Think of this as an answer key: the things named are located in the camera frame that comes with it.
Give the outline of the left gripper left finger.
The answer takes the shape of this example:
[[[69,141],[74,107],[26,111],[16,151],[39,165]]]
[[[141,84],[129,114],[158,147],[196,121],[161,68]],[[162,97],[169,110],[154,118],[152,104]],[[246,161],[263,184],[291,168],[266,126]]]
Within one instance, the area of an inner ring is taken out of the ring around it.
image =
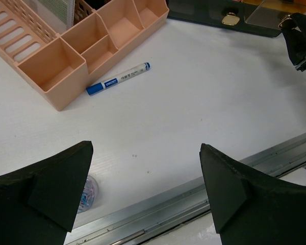
[[[0,176],[0,244],[63,244],[92,161],[91,141]]]

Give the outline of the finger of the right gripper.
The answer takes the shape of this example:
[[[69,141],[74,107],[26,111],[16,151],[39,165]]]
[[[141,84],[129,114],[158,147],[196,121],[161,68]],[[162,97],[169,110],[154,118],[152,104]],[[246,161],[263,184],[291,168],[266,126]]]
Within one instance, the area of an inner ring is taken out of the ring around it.
[[[298,71],[306,70],[306,15],[293,13],[279,24],[286,41],[288,56]]]

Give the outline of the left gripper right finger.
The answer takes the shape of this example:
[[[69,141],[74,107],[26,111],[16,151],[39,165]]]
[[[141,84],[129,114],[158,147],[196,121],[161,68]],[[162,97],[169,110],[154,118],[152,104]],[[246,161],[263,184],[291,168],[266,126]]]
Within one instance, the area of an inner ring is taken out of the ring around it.
[[[306,244],[306,186],[269,176],[214,148],[199,152],[222,244]]]

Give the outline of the blue white marker pen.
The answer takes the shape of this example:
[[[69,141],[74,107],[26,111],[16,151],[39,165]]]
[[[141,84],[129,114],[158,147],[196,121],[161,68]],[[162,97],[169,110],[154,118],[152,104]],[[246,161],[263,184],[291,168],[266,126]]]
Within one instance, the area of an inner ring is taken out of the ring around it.
[[[89,96],[93,96],[103,90],[106,90],[110,87],[113,87],[119,83],[122,83],[124,81],[127,81],[133,77],[136,77],[148,70],[151,69],[151,64],[149,62],[145,62],[142,63],[138,66],[135,66],[127,71],[124,71],[120,74],[117,74],[115,77],[113,78],[109,78],[105,81],[96,83],[94,85],[89,86],[88,88],[86,88],[86,91],[88,93]]]

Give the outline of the clear document pouch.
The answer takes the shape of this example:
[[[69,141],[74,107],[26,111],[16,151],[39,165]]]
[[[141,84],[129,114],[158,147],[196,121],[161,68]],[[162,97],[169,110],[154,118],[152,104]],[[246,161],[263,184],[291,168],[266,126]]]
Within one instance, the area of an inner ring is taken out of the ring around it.
[[[27,1],[27,3],[39,16],[48,16],[50,12],[62,21],[67,29],[73,26],[75,1],[39,0]]]

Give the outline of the pink plastic file organizer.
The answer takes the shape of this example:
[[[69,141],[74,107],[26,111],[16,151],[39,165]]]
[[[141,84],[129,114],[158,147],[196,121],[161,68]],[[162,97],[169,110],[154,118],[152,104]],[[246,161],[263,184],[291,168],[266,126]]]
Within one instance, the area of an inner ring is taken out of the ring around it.
[[[61,111],[165,24],[165,1],[76,1],[56,32],[26,1],[0,1],[0,57]]]

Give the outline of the aluminium rail frame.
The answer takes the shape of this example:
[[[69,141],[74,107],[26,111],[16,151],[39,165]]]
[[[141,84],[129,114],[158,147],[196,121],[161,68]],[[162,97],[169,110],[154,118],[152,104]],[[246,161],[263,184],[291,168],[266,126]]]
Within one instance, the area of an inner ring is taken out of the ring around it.
[[[306,185],[306,133],[242,160],[273,177]],[[211,219],[203,178],[199,177],[152,198],[89,222],[67,234],[65,244],[148,244]]]

